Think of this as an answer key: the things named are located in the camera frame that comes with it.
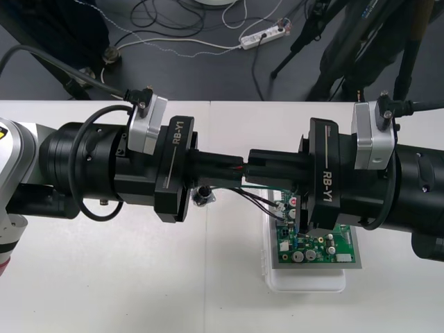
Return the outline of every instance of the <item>tripod leg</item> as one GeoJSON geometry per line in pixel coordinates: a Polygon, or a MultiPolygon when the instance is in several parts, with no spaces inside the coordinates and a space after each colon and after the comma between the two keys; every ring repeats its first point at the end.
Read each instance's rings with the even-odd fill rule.
{"type": "Polygon", "coordinates": [[[316,84],[311,89],[308,101],[321,101],[330,93],[334,81],[350,67],[350,59],[354,59],[361,40],[369,31],[378,28],[379,25],[396,9],[404,0],[363,1],[355,3],[357,6],[349,17],[346,17],[343,37],[336,41],[337,52],[331,56],[327,64],[321,66],[321,74],[316,84]]]}
{"type": "Polygon", "coordinates": [[[418,56],[422,38],[427,30],[427,25],[429,24],[434,3],[434,0],[415,1],[410,36],[405,45],[400,73],[395,82],[395,90],[393,92],[393,99],[395,100],[403,101],[409,93],[411,73],[415,67],[416,57],[418,56]]]}
{"type": "MultiPolygon", "coordinates": [[[[271,72],[271,78],[274,80],[278,77],[278,73],[284,69],[284,67],[290,62],[291,59],[298,54],[304,46],[310,44],[315,40],[330,23],[332,19],[345,7],[350,0],[336,0],[322,17],[318,16],[318,13],[312,13],[302,28],[298,39],[291,45],[290,54],[277,66],[277,68],[271,72]]],[[[330,1],[318,1],[320,5],[324,3],[324,6],[328,6],[330,1]]]]}

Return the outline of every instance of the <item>white cable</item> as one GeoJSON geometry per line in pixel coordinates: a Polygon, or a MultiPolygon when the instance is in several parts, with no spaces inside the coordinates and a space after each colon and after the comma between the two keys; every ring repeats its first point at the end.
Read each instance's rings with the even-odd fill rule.
{"type": "MultiPolygon", "coordinates": [[[[145,43],[145,42],[154,42],[154,41],[159,41],[159,42],[194,42],[194,43],[199,43],[199,44],[204,44],[204,45],[208,45],[208,46],[213,46],[213,47],[217,47],[217,48],[225,49],[225,50],[229,50],[229,51],[231,51],[233,49],[238,49],[239,47],[241,47],[240,45],[239,46],[234,46],[234,47],[215,45],[215,44],[204,42],[202,40],[179,39],[179,38],[151,38],[149,40],[143,40],[143,41],[137,40],[136,42],[131,42],[131,43],[123,44],[123,45],[119,46],[117,49],[121,50],[121,49],[123,49],[124,47],[127,47],[127,46],[136,45],[136,44],[142,44],[142,43],[145,43]]],[[[105,67],[102,68],[102,71],[100,73],[100,79],[101,79],[103,84],[105,84],[105,79],[103,78],[104,73],[105,73],[105,67]]],[[[121,100],[123,99],[123,98],[115,96],[115,95],[111,95],[111,96],[115,97],[116,99],[121,99],[121,100]]]]}
{"type": "Polygon", "coordinates": [[[123,44],[123,45],[119,46],[117,49],[120,50],[120,49],[122,49],[124,47],[127,47],[127,46],[141,44],[141,43],[145,43],[145,42],[154,42],[154,41],[160,41],[160,42],[193,42],[193,43],[199,43],[199,44],[203,44],[203,45],[208,45],[208,46],[216,47],[218,49],[223,49],[223,50],[233,50],[233,49],[240,49],[241,48],[241,45],[237,45],[237,46],[222,46],[222,45],[215,45],[215,44],[212,44],[212,43],[207,43],[207,42],[204,42],[202,40],[191,40],[191,39],[188,39],[188,38],[150,38],[149,40],[137,40],[135,42],[123,44]]]}
{"type": "Polygon", "coordinates": [[[201,55],[201,54],[207,54],[207,55],[209,55],[209,56],[222,56],[223,54],[228,53],[228,52],[231,52],[231,51],[233,51],[233,50],[235,50],[235,49],[238,49],[238,48],[240,47],[240,46],[236,46],[235,48],[226,49],[224,52],[220,52],[220,53],[213,53],[213,52],[198,52],[198,53],[193,54],[193,55],[180,54],[180,53],[178,53],[176,50],[172,50],[172,49],[163,49],[163,48],[160,47],[159,45],[151,44],[151,43],[148,43],[148,42],[144,41],[144,40],[143,40],[138,34],[132,32],[131,30],[127,30],[127,29],[125,29],[125,28],[122,28],[122,27],[119,26],[117,23],[115,23],[114,21],[112,21],[108,16],[105,15],[105,13],[104,13],[100,8],[97,8],[97,7],[94,6],[94,5],[91,5],[91,4],[89,4],[89,3],[85,3],[85,2],[82,2],[82,1],[79,1],[79,0],[73,0],[73,1],[76,2],[76,3],[79,3],[80,5],[89,6],[89,7],[93,8],[93,9],[97,10],[99,13],[102,14],[103,18],[106,19],[108,22],[110,22],[113,26],[115,26],[115,27],[118,28],[119,30],[122,30],[122,31],[124,31],[124,32],[126,32],[126,33],[130,33],[130,34],[134,35],[134,36],[140,41],[140,43],[143,43],[143,44],[145,44],[145,45],[149,45],[149,46],[157,47],[159,50],[161,50],[161,51],[163,51],[163,52],[172,52],[172,53],[176,54],[176,55],[179,56],[179,57],[184,57],[184,58],[195,58],[196,56],[199,56],[199,55],[201,55]]]}
{"type": "Polygon", "coordinates": [[[275,9],[273,9],[273,11],[268,14],[267,16],[265,16],[264,18],[260,19],[259,21],[256,21],[255,23],[251,24],[248,28],[246,28],[244,31],[242,31],[241,35],[239,36],[239,41],[241,41],[241,38],[245,35],[245,33],[250,30],[252,27],[254,27],[256,24],[261,23],[262,21],[268,19],[271,15],[273,15],[275,13],[276,10],[278,10],[280,4],[282,3],[282,0],[279,1],[279,3],[277,4],[277,6],[275,7],[275,9]]]}
{"type": "Polygon", "coordinates": [[[244,0],[245,17],[244,17],[244,20],[242,21],[242,23],[240,23],[240,25],[238,25],[238,26],[230,26],[230,25],[228,25],[227,22],[225,22],[225,14],[227,13],[227,11],[229,11],[229,9],[230,9],[231,7],[234,6],[234,4],[235,4],[236,2],[238,2],[238,0],[234,0],[233,3],[232,3],[231,5],[229,5],[229,6],[223,11],[223,13],[222,13],[222,22],[223,22],[223,24],[225,24],[225,26],[226,26],[227,28],[229,28],[229,29],[233,29],[233,30],[234,30],[234,29],[238,29],[238,28],[240,28],[241,26],[243,26],[243,25],[245,24],[245,22],[246,22],[246,20],[247,20],[247,16],[248,16],[247,0],[244,0]]]}

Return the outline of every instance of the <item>white table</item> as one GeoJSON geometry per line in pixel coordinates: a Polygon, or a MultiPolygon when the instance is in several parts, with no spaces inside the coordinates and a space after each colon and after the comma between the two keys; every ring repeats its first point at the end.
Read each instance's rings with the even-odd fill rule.
{"type": "MultiPolygon", "coordinates": [[[[0,102],[0,117],[58,127],[109,104],[0,102]]],[[[247,158],[251,148],[295,151],[310,117],[350,132],[352,104],[171,102],[165,123],[175,114],[196,118],[201,150],[247,158]]],[[[401,119],[400,143],[444,149],[443,122],[442,112],[401,119]]],[[[129,205],[108,223],[30,218],[0,279],[1,332],[442,330],[444,264],[418,259],[409,234],[358,230],[364,269],[347,271],[343,293],[276,294],[261,275],[261,212],[216,195],[175,225],[129,205]]]]}

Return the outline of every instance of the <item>electronic component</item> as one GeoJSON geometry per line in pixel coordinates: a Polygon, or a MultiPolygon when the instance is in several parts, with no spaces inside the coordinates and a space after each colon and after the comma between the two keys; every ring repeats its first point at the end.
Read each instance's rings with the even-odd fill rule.
{"type": "Polygon", "coordinates": [[[337,262],[352,262],[353,258],[350,253],[341,253],[340,255],[336,255],[337,262]]]}
{"type": "Polygon", "coordinates": [[[350,231],[350,226],[341,227],[336,225],[334,229],[324,237],[310,237],[308,234],[298,234],[299,225],[293,217],[293,212],[296,217],[296,209],[292,205],[296,204],[296,197],[289,192],[273,193],[273,202],[279,206],[282,203],[285,206],[285,210],[282,213],[284,221],[275,220],[274,226],[276,229],[276,241],[278,256],[277,260],[280,263],[294,264],[296,261],[293,259],[291,252],[312,254],[313,260],[304,260],[306,264],[331,264],[334,266],[337,264],[334,254],[336,253],[349,253],[351,257],[355,257],[355,250],[353,244],[347,244],[345,240],[345,231],[350,231]],[[333,247],[335,253],[330,254],[328,248],[333,247]],[[283,254],[287,254],[289,259],[283,259],[283,254]]]}
{"type": "Polygon", "coordinates": [[[333,246],[330,246],[329,248],[327,248],[327,253],[329,255],[333,255],[336,253],[336,249],[333,246]]]}
{"type": "Polygon", "coordinates": [[[316,259],[316,252],[314,252],[313,250],[305,251],[305,259],[307,259],[309,262],[312,262],[316,259]]]}
{"type": "Polygon", "coordinates": [[[277,207],[275,207],[275,211],[276,211],[275,215],[278,214],[277,212],[282,213],[283,211],[285,211],[285,204],[283,202],[276,201],[275,204],[277,205],[277,207]]]}
{"type": "Polygon", "coordinates": [[[296,210],[292,209],[289,211],[289,219],[294,220],[296,218],[296,210]]]}
{"type": "Polygon", "coordinates": [[[289,199],[289,205],[292,206],[292,207],[296,207],[296,197],[292,196],[289,199]]]}
{"type": "Polygon", "coordinates": [[[348,231],[346,231],[346,232],[343,232],[342,235],[343,235],[345,241],[347,242],[347,244],[350,245],[352,243],[350,233],[348,231]]]}
{"type": "Polygon", "coordinates": [[[294,262],[303,262],[304,261],[304,254],[300,251],[296,251],[291,255],[291,259],[294,262]]]}
{"type": "Polygon", "coordinates": [[[279,249],[280,249],[281,252],[288,251],[290,249],[289,242],[288,241],[283,241],[282,243],[280,243],[279,244],[279,249]]]}

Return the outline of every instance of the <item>dark gray floor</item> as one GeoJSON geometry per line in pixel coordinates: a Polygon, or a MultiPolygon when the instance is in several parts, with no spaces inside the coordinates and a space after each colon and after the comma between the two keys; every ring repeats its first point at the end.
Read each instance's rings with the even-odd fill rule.
{"type": "MultiPolygon", "coordinates": [[[[129,21],[129,13],[137,2],[138,0],[100,0],[98,5],[118,25],[134,30],[135,27],[129,21]]],[[[248,16],[264,16],[274,8],[277,2],[278,0],[248,1],[248,16]]],[[[296,0],[284,0],[272,18],[281,17],[296,2],[296,0]]],[[[161,0],[157,3],[160,12],[178,22],[188,24],[196,20],[193,15],[185,12],[172,0],[161,0]]],[[[244,15],[243,11],[243,6],[235,6],[227,16],[227,20],[241,19],[244,15]]],[[[268,79],[269,73],[288,54],[289,47],[304,24],[304,18],[301,17],[296,23],[295,20],[293,21],[294,27],[290,36],[261,46],[257,62],[257,77],[267,100],[301,101],[305,98],[319,75],[318,68],[323,50],[332,39],[341,20],[342,16],[339,15],[323,33],[321,41],[312,42],[307,46],[273,84],[268,79]]],[[[206,23],[207,26],[220,24],[221,12],[208,12],[206,23]]],[[[114,43],[124,32],[112,25],[109,27],[110,40],[114,43]]],[[[443,27],[444,19],[440,18],[427,31],[413,73],[410,99],[418,101],[442,98],[444,92],[443,27]]],[[[150,29],[171,33],[157,26],[152,26],[150,29]]],[[[202,32],[194,38],[234,46],[238,44],[237,38],[242,30],[232,31],[223,27],[215,31],[202,32]]],[[[142,38],[157,37],[151,33],[140,35],[142,38]]],[[[127,42],[134,40],[136,40],[135,37],[126,39],[127,42]]],[[[0,27],[0,54],[14,44],[16,41],[0,27]]],[[[165,49],[174,49],[179,53],[189,55],[199,51],[221,51],[191,43],[162,42],[159,45],[165,49]]],[[[189,59],[140,44],[123,50],[122,65],[112,73],[107,72],[105,81],[122,89],[141,89],[151,85],[159,95],[171,100],[257,101],[259,98],[250,72],[254,52],[254,50],[235,50],[220,56],[199,55],[189,59]]],[[[375,99],[383,89],[389,91],[393,89],[400,58],[383,72],[372,87],[366,90],[367,99],[375,99]]],[[[95,99],[107,98],[106,95],[98,92],[92,92],[91,95],[95,99]]],[[[0,99],[63,100],[67,98],[69,95],[60,84],[33,57],[25,53],[16,55],[10,61],[0,80],[0,99]]]]}

